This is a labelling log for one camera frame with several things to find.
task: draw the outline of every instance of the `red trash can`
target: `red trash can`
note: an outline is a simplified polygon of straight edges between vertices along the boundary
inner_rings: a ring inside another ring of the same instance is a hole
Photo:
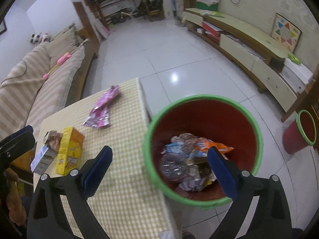
[[[294,154],[306,146],[313,146],[316,138],[316,126],[312,115],[306,110],[301,110],[296,120],[284,131],[282,143],[288,154]]]

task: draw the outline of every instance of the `striped sofa cover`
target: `striped sofa cover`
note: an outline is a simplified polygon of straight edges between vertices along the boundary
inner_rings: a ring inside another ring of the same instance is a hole
[[[50,70],[46,43],[28,53],[0,85],[0,140],[26,125],[33,127],[36,140],[42,140],[37,137],[42,120],[64,108],[73,77],[84,57],[82,43],[72,57],[44,81],[42,76]]]

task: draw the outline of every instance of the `checkered tablecloth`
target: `checkered tablecloth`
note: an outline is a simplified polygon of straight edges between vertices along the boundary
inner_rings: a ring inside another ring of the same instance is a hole
[[[110,107],[111,127],[82,126],[94,103],[105,91],[89,96],[42,122],[37,151],[47,131],[72,126],[84,134],[81,163],[94,158],[104,145],[113,150],[113,161],[96,194],[87,200],[111,239],[174,238],[176,231],[163,194],[150,183],[144,166],[142,143],[148,120],[138,79],[119,85],[121,97]],[[47,169],[55,174],[56,160]],[[39,175],[34,174],[34,187]],[[75,235],[82,237],[65,196],[62,202]]]

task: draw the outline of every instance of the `yellow box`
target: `yellow box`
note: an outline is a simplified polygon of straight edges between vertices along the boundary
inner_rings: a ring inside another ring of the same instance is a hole
[[[82,153],[84,136],[73,127],[63,129],[63,136],[57,156],[55,172],[67,175],[69,171],[78,168],[79,158]]]

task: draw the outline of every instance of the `pink wrapper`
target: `pink wrapper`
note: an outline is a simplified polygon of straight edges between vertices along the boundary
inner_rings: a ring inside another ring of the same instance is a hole
[[[94,128],[108,127],[110,125],[110,114],[107,105],[119,94],[119,87],[111,86],[111,88],[94,104],[94,108],[90,111],[90,114],[83,125]]]

